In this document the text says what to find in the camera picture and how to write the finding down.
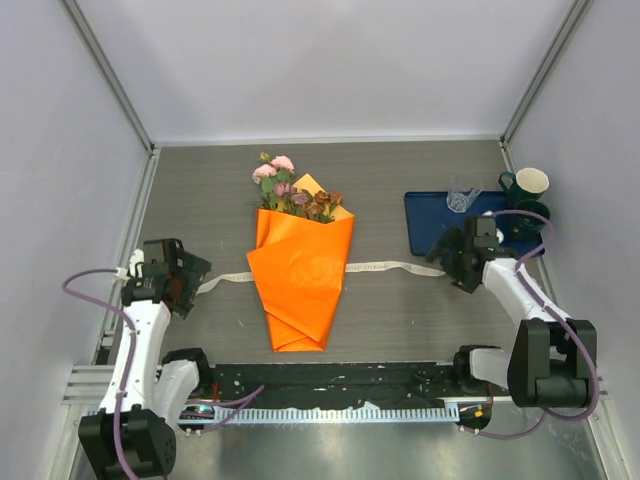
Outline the cream printed ribbon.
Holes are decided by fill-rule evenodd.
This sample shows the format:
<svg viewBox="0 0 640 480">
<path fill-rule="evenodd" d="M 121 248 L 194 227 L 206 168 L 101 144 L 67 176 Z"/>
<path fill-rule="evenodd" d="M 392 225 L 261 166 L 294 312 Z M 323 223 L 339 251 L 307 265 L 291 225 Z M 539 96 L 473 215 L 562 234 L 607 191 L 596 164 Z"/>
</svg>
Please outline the cream printed ribbon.
<svg viewBox="0 0 640 480">
<path fill-rule="evenodd" d="M 394 269 L 403 270 L 409 274 L 421 277 L 441 277 L 445 272 L 429 266 L 417 265 L 402 261 L 378 261 L 378 262 L 358 262 L 348 263 L 345 268 L 347 274 L 351 273 L 374 273 L 386 272 Z M 212 291 L 221 282 L 248 283 L 253 282 L 254 276 L 251 272 L 229 273 L 219 275 L 212 280 L 203 283 L 197 290 L 197 295 Z"/>
</svg>

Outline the orange wrapping paper sheet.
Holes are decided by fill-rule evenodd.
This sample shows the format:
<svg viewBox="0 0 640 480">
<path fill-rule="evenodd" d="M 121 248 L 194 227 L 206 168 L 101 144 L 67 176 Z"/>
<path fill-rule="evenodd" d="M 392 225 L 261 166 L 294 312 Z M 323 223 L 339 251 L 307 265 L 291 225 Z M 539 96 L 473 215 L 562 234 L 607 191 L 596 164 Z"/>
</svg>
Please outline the orange wrapping paper sheet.
<svg viewBox="0 0 640 480">
<path fill-rule="evenodd" d="M 293 185 L 311 194 L 324 190 L 308 174 Z M 355 224 L 343 204 L 333 216 L 333 222 L 323 224 L 307 216 L 257 210 L 256 245 L 247 259 L 275 352 L 327 347 Z"/>
</svg>

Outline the pink fake flower stem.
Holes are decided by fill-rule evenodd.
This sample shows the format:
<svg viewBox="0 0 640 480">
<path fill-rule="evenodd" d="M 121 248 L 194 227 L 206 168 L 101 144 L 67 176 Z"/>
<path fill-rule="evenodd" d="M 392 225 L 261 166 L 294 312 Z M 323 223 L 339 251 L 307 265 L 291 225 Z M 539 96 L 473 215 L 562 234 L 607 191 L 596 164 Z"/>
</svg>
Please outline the pink fake flower stem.
<svg viewBox="0 0 640 480">
<path fill-rule="evenodd" d="M 298 217 L 307 216 L 307 206 L 311 197 L 306 190 L 301 190 L 291 183 L 279 182 L 274 185 L 274 210 Z"/>
<path fill-rule="evenodd" d="M 287 156 L 266 152 L 261 152 L 259 159 L 261 164 L 253 171 L 252 181 L 259 186 L 262 207 L 284 212 L 295 193 L 294 164 Z"/>
</svg>

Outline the orange fake flower stem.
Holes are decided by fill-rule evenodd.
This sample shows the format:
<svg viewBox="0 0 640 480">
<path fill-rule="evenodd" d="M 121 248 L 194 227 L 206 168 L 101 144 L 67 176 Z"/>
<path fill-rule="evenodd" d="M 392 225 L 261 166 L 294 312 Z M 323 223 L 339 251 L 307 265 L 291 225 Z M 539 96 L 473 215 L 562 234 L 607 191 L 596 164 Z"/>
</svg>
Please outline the orange fake flower stem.
<svg viewBox="0 0 640 480">
<path fill-rule="evenodd" d="M 325 192 L 320 190 L 315 194 L 304 191 L 307 202 L 304 211 L 308 219 L 323 224 L 334 221 L 334 210 L 343 204 L 344 196 L 340 192 Z"/>
</svg>

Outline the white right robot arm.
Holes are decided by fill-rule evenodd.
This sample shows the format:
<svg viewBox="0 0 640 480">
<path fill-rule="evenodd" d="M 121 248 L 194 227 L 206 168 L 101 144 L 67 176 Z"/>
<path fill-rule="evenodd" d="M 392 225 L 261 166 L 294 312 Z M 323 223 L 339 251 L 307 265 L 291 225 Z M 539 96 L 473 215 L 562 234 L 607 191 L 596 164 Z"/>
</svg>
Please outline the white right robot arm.
<svg viewBox="0 0 640 480">
<path fill-rule="evenodd" d="M 518 324 L 510 351 L 461 347 L 451 371 L 457 391 L 472 395 L 488 382 L 507 390 L 519 407 L 552 416 L 576 409 L 576 419 L 591 414 L 599 399 L 596 329 L 546 296 L 524 258 L 499 243 L 495 216 L 468 216 L 462 228 L 448 228 L 426 259 L 466 293 L 484 287 Z"/>
</svg>

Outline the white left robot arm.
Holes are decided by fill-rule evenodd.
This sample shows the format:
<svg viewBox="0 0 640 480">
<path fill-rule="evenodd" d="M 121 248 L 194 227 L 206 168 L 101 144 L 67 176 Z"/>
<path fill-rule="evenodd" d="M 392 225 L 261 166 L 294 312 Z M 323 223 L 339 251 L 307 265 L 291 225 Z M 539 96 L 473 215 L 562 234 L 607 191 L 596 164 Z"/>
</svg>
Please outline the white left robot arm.
<svg viewBox="0 0 640 480">
<path fill-rule="evenodd" d="M 111 380 L 78 436 L 99 479 L 167 477 L 176 461 L 177 422 L 188 397 L 213 385 L 200 348 L 160 356 L 170 321 L 184 319 L 211 264 L 175 238 L 146 241 L 133 254 L 114 308 L 123 329 Z"/>
</svg>

